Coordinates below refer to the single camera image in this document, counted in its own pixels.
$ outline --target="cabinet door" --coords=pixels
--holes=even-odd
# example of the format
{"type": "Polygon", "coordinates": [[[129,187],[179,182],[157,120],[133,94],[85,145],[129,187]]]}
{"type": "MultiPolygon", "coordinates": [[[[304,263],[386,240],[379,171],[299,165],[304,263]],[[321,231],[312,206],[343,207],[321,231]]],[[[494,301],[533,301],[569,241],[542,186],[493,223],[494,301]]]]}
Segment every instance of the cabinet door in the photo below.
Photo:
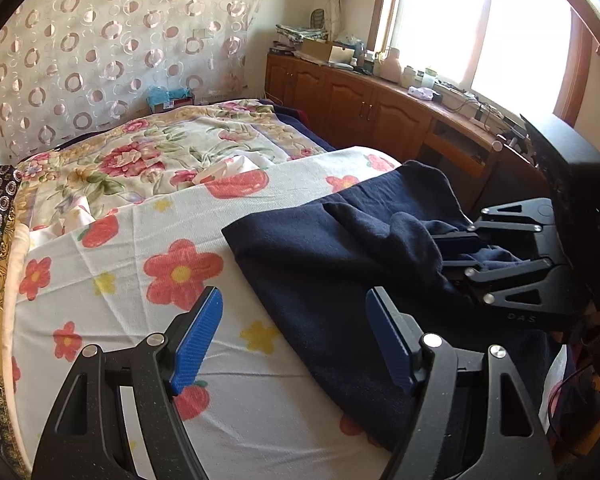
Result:
{"type": "Polygon", "coordinates": [[[282,105],[285,103],[287,94],[287,85],[290,82],[290,62],[282,56],[269,55],[267,58],[267,76],[265,79],[264,89],[267,93],[266,97],[271,99],[275,104],[282,105]]]}
{"type": "Polygon", "coordinates": [[[360,76],[328,73],[324,82],[318,134],[335,148],[356,146],[370,126],[363,118],[371,98],[371,88],[360,76]]]}
{"type": "Polygon", "coordinates": [[[371,127],[363,145],[400,162],[418,155],[431,122],[431,116],[408,97],[381,89],[374,92],[367,119],[371,127]]]}
{"type": "Polygon", "coordinates": [[[297,62],[293,68],[293,93],[290,106],[303,110],[309,116],[311,128],[317,128],[320,119],[320,96],[324,84],[324,71],[316,65],[297,62]]]}

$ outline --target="window pane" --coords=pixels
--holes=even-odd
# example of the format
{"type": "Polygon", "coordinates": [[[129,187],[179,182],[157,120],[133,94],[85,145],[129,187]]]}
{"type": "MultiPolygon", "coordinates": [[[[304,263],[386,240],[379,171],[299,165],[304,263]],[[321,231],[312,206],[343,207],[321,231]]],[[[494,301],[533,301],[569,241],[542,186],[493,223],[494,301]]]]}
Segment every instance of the window pane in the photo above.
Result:
{"type": "Polygon", "coordinates": [[[392,46],[417,70],[432,67],[460,83],[475,43],[484,0],[401,0],[392,46]]]}
{"type": "Polygon", "coordinates": [[[566,0],[491,0],[474,90],[518,115],[552,113],[570,36],[566,0]]]}

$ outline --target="dark blue fabric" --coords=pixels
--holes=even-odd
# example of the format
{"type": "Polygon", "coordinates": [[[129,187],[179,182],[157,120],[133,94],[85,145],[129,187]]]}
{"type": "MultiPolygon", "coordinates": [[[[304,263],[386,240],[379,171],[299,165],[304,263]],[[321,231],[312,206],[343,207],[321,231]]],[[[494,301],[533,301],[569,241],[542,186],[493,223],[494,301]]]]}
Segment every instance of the dark blue fabric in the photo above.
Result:
{"type": "MultiPolygon", "coordinates": [[[[541,403],[557,351],[546,334],[495,324],[440,273],[430,234],[467,226],[446,177],[410,161],[307,205],[249,215],[222,232],[318,384],[391,450],[415,400],[392,383],[366,320],[365,295],[373,286],[385,286],[400,311],[453,346],[484,352],[503,345],[534,403],[541,403]]],[[[487,246],[462,257],[516,264],[507,251],[487,246]]]]}
{"type": "Polygon", "coordinates": [[[273,101],[269,101],[266,99],[261,99],[260,102],[265,105],[272,105],[273,112],[277,115],[278,119],[289,126],[294,127],[305,137],[309,137],[313,142],[315,142],[318,146],[320,146],[325,152],[334,152],[336,149],[331,146],[326,140],[321,139],[316,134],[314,134],[309,128],[302,124],[300,120],[300,114],[297,110],[293,108],[287,108],[284,106],[278,106],[273,103],[273,101]]]}

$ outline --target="silver screw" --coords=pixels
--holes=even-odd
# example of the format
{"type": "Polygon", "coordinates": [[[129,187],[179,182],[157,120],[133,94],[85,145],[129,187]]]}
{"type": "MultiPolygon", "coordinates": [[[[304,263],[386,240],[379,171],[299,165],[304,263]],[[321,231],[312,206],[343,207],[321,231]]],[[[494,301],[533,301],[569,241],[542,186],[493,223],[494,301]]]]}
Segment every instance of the silver screw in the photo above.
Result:
{"type": "Polygon", "coordinates": [[[82,355],[85,357],[93,357],[98,353],[98,347],[96,345],[88,345],[82,349],[82,355]]]}
{"type": "Polygon", "coordinates": [[[491,352],[491,355],[496,359],[504,359],[507,356],[507,351],[500,345],[493,345],[489,348],[489,352],[491,352]]]}
{"type": "Polygon", "coordinates": [[[151,334],[147,339],[146,343],[149,346],[160,346],[164,343],[164,335],[163,334],[151,334]]]}
{"type": "Polygon", "coordinates": [[[422,337],[424,344],[429,348],[438,348],[442,346],[442,338],[438,334],[425,334],[422,337]]]}

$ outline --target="window frame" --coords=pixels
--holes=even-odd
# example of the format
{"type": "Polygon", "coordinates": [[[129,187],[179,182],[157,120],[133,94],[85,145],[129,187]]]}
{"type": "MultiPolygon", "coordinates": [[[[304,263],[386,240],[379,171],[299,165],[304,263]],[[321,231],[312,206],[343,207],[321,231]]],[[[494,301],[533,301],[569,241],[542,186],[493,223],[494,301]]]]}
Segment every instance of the window frame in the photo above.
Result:
{"type": "MultiPolygon", "coordinates": [[[[391,43],[395,20],[400,8],[400,0],[376,0],[372,23],[369,31],[369,49],[384,52],[391,43]]],[[[476,31],[474,49],[470,57],[467,69],[462,81],[454,81],[444,75],[438,75],[438,79],[450,83],[463,91],[471,92],[492,107],[499,110],[505,117],[520,122],[520,116],[507,110],[503,106],[490,100],[485,95],[473,90],[473,82],[478,69],[480,54],[484,46],[484,39],[491,10],[491,0],[484,0],[480,20],[476,31]]],[[[584,25],[580,16],[571,11],[571,40],[569,45],[567,65],[565,68],[562,87],[554,109],[554,114],[564,120],[570,126],[574,126],[580,112],[584,91],[589,78],[589,66],[591,58],[593,36],[584,25]]]]}

